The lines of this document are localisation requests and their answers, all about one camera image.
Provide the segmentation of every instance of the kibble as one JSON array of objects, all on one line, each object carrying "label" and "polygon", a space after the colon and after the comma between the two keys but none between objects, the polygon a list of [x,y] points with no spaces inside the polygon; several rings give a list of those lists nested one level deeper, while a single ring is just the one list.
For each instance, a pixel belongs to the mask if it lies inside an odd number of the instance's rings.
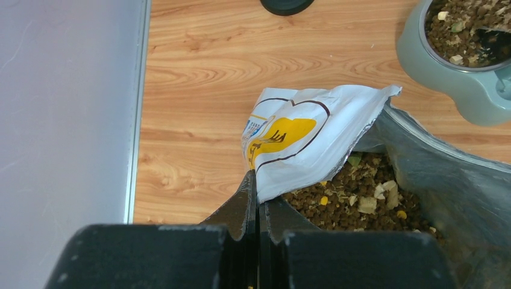
[{"label": "kibble", "polygon": [[[489,37],[481,27],[508,33]],[[511,58],[509,0],[434,0],[425,30],[438,56],[455,65],[484,67]],[[493,45],[499,40],[502,44]]]},{"label": "kibble", "polygon": [[[396,185],[387,155],[353,153],[360,161],[346,163],[331,182],[317,183],[283,195],[298,212],[314,225],[335,231],[421,231],[440,244],[444,239],[423,218],[420,199]],[[389,209],[390,190],[398,190],[398,203]],[[384,190],[383,197],[375,194]]]}]

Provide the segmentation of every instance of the metal edge strip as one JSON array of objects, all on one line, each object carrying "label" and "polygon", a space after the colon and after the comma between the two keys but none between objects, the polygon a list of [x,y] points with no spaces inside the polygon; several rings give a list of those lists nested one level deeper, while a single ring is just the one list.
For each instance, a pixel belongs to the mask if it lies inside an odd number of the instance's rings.
[{"label": "metal edge strip", "polygon": [[132,146],[132,156],[130,159],[130,165],[128,168],[128,178],[127,178],[127,192],[126,192],[126,200],[125,200],[125,210],[124,210],[124,223],[131,224],[133,223],[133,215],[134,215],[134,207],[135,207],[135,189],[137,184],[137,169],[138,169],[138,159],[139,159],[139,145],[140,145],[140,124],[142,122],[142,101],[143,101],[143,93],[144,93],[144,85],[145,85],[145,67],[147,61],[147,47],[149,41],[149,21],[151,20],[151,3],[152,0],[145,0],[145,7],[142,8],[142,12],[140,18],[143,20],[142,25],[139,30],[139,41],[141,44],[139,46],[139,59],[138,70],[138,90],[137,90],[137,105],[135,109],[135,117],[134,117],[134,126],[133,126],[133,146]]}]

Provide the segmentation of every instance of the yellow food piece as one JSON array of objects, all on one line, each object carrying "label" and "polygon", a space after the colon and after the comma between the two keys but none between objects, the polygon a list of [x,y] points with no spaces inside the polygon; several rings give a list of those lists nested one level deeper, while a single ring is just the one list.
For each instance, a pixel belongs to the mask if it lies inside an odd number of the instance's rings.
[{"label": "yellow food piece", "polygon": [[405,213],[404,211],[402,211],[402,210],[399,210],[399,211],[397,212],[397,216],[398,216],[398,218],[400,218],[400,219],[406,220],[406,213]]},{"label": "yellow food piece", "polygon": [[319,201],[319,204],[326,206],[328,204],[328,197],[327,196],[322,197],[321,200]]}]

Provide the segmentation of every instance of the black bottle cap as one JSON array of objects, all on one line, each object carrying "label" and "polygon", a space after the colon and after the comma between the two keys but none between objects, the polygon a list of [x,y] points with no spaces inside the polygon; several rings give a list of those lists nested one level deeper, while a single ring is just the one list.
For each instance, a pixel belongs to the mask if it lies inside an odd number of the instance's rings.
[{"label": "black bottle cap", "polygon": [[279,16],[290,16],[305,10],[314,0],[261,0],[264,8]]}]

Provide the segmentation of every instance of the plastic bag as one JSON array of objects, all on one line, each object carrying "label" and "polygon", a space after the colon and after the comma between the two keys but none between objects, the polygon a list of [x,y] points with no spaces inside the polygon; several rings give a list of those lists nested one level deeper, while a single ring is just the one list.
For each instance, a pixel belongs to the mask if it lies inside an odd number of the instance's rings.
[{"label": "plastic bag", "polygon": [[264,89],[242,136],[259,202],[332,178],[400,87]]},{"label": "plastic bag", "polygon": [[462,152],[391,106],[354,151],[389,154],[399,186],[445,237],[462,288],[511,288],[510,165]]},{"label": "plastic bag", "polygon": [[[314,97],[313,91],[345,97],[343,93],[333,93],[334,89],[309,90],[310,98]],[[259,168],[257,186],[258,193],[262,194],[260,201],[331,179],[352,149],[385,152],[390,156],[400,187],[419,196],[424,217],[445,237],[446,244],[442,249],[459,284],[463,288],[511,288],[511,166],[457,150],[433,137],[406,112],[384,105],[389,96],[399,91],[398,87],[388,87],[379,91],[381,98],[362,97],[372,102],[366,102],[368,106],[365,108],[357,107],[365,113],[355,114],[354,117],[363,116],[362,120],[349,119],[350,123],[357,123],[359,135],[345,138],[345,143],[351,142],[348,146],[334,148],[318,135],[314,141],[320,140],[321,143],[316,147],[318,151],[314,157],[307,158],[300,153],[293,160],[276,161],[267,173],[263,172],[270,166],[258,166],[267,159],[261,162],[255,159],[253,168]],[[287,102],[287,99],[298,94],[295,90],[266,89],[258,104],[266,98],[282,98],[282,102]],[[277,115],[282,106],[268,105],[265,108],[269,111],[267,114],[261,111],[260,105],[255,106],[254,115],[243,135],[244,156],[250,156],[247,154],[248,144],[261,135],[258,130],[265,122],[254,121],[254,118]],[[316,115],[314,110],[293,113],[299,118]],[[372,121],[368,115],[377,119]],[[346,126],[338,125],[338,132],[333,126],[330,132],[333,135],[329,135],[331,139],[337,139],[340,135],[344,137],[344,132],[340,132],[342,129],[346,129]],[[324,154],[335,149],[339,151]],[[259,188],[260,181],[264,182],[262,190]]]}]

